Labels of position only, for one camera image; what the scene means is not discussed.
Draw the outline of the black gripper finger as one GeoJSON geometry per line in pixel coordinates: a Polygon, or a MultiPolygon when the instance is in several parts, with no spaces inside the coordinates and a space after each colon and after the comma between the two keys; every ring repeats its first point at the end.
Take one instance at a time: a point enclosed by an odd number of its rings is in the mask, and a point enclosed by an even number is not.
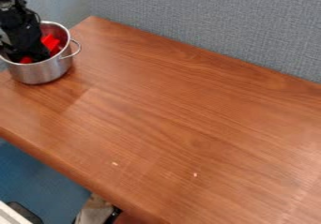
{"type": "Polygon", "coordinates": [[[15,50],[11,60],[19,62],[24,57],[29,57],[32,62],[40,62],[51,58],[51,52],[43,43],[32,45],[27,50],[15,50]]]}

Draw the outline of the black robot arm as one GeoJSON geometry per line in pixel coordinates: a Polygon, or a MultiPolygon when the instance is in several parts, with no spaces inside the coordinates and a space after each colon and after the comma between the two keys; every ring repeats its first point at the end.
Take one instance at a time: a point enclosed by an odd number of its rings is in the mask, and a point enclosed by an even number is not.
{"type": "Polygon", "coordinates": [[[0,0],[0,30],[4,52],[13,62],[25,56],[33,62],[51,58],[51,51],[42,42],[42,19],[27,7],[27,0],[0,0]]]}

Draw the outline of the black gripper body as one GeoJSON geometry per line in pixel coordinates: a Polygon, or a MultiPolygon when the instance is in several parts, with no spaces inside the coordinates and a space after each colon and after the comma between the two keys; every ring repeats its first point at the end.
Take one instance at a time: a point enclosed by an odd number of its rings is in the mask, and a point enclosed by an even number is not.
{"type": "Polygon", "coordinates": [[[7,35],[8,54],[44,54],[39,15],[28,8],[0,8],[0,29],[7,35]]]}

